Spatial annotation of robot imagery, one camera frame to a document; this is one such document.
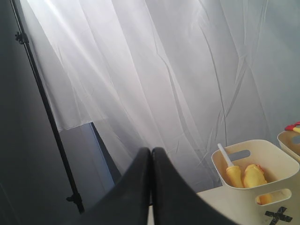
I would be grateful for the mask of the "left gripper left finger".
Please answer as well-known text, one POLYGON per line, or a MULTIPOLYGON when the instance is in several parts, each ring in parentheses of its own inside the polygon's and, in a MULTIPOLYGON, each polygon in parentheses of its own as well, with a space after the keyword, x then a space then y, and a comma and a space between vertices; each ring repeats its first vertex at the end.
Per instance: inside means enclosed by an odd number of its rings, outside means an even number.
POLYGON ((69 225, 146 225, 150 203, 151 154, 139 149, 118 183, 69 225))

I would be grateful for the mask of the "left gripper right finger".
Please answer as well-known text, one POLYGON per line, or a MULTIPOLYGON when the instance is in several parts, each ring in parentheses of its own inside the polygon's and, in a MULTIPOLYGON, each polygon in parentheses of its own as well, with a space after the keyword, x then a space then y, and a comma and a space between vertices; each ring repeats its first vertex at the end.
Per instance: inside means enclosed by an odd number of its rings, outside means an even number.
POLYGON ((152 202, 156 225, 234 225, 184 181, 163 148, 152 150, 152 202))

